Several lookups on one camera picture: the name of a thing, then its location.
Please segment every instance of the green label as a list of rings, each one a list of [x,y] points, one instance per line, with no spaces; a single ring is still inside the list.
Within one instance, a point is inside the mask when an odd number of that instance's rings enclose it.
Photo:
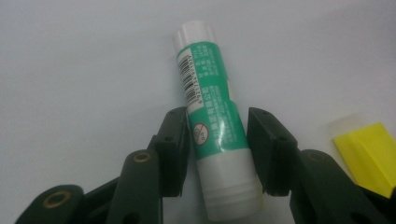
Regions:
[[[177,56],[197,159],[248,148],[219,47],[199,42]]]

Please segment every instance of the yellow object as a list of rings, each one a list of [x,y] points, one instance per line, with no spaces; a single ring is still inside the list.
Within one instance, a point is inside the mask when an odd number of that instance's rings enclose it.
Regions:
[[[333,140],[356,184],[390,198],[396,187],[396,141],[382,123]]]

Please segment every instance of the white surface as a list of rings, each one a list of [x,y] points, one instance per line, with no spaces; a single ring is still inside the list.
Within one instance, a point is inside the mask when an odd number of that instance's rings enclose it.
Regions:
[[[146,148],[165,113],[184,105],[172,33],[210,22],[243,122],[274,113],[300,148],[326,151],[335,120],[359,115],[396,135],[396,2],[0,2],[0,223],[42,191],[94,189]],[[165,223],[207,223],[190,168]],[[235,223],[292,223],[288,198]]]

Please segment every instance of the clamp jaw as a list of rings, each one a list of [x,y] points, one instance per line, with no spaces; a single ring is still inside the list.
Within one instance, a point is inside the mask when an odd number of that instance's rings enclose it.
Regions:
[[[48,189],[16,223],[163,223],[163,197],[181,195],[187,173],[187,126],[186,107],[169,111],[148,148],[126,158],[120,177],[86,194],[74,185]],[[296,139],[271,113],[249,109],[247,140],[263,192],[291,192],[296,224],[396,223],[396,193],[390,201],[367,197],[329,155],[300,151]]]

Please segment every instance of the white glue stick tube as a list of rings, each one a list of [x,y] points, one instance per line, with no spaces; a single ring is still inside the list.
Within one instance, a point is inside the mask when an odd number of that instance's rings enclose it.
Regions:
[[[174,44],[207,215],[212,221],[252,215],[262,208],[262,185],[215,33],[205,22],[190,21],[177,30]]]

